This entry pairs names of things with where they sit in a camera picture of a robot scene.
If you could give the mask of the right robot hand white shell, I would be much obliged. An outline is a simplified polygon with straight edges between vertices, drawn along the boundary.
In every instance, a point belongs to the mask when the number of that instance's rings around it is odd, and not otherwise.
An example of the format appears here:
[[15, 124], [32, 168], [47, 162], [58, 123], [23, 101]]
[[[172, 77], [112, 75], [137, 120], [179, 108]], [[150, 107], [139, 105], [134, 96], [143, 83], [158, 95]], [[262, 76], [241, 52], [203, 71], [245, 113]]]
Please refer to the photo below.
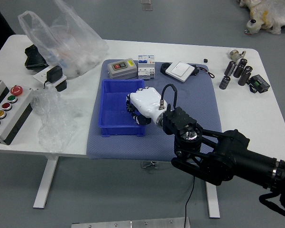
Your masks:
[[163, 113], [167, 102], [153, 87], [139, 88], [126, 97], [126, 109], [138, 125], [147, 125], [152, 121], [162, 127]]

